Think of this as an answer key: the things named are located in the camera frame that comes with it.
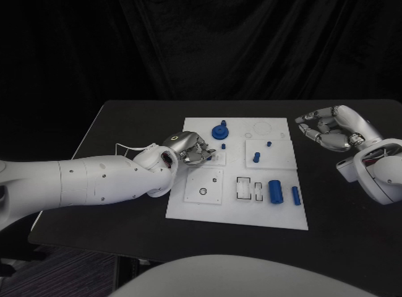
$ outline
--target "white board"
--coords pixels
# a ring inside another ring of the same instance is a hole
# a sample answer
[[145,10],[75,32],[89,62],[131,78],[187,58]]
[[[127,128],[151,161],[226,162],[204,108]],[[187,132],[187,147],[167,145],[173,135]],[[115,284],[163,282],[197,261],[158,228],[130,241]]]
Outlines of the white board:
[[[220,124],[223,119],[228,123],[229,136],[223,140],[216,140],[212,137],[212,128]],[[187,166],[181,162],[179,164],[174,186],[171,188],[166,217],[181,220],[307,230],[304,205],[294,204],[291,192],[291,188],[297,186],[300,200],[302,202],[302,191],[298,183],[297,164],[287,119],[186,118],[183,131],[199,133],[209,144],[209,148],[216,149],[216,153],[226,153],[225,165],[220,164],[217,166],[213,162],[209,165],[209,161],[206,161],[196,166],[196,168],[222,170],[223,190],[220,204],[184,202],[189,168],[193,168],[193,166]],[[266,147],[268,141],[272,141],[271,147]],[[261,155],[259,163],[255,163],[252,167],[249,162],[246,162],[253,158],[253,154],[249,156],[252,153],[251,149],[259,152],[258,150],[261,149],[272,150],[278,147],[285,150],[285,153],[279,153],[278,150],[275,150],[275,154],[271,154],[269,156],[271,158],[275,157],[275,160],[279,160],[281,163],[277,163],[275,166],[274,162],[268,161],[268,152],[271,151],[265,150]],[[238,177],[245,177],[251,180],[249,191],[252,193],[252,199],[238,199]],[[281,181],[284,194],[284,203],[281,204],[272,204],[269,202],[268,182],[274,179]],[[261,183],[262,186],[262,201],[256,201],[255,199],[259,191],[258,189],[255,190],[255,183]],[[189,189],[191,189],[189,191],[193,192],[199,191],[199,184],[189,186]]]

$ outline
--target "black table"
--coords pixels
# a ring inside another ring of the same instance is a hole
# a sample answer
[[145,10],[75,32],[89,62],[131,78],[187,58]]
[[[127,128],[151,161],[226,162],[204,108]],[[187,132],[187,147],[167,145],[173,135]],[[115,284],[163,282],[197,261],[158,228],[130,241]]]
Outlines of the black table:
[[30,242],[163,262],[203,254],[256,257],[402,296],[402,202],[377,204],[359,183],[346,182],[336,163],[354,150],[327,151],[294,123],[300,115],[333,105],[353,107],[385,138],[402,139],[402,105],[392,100],[108,101],[75,155],[114,155],[117,142],[131,147],[161,143],[181,131],[186,117],[285,117],[308,231],[166,219],[167,194],[44,211]]

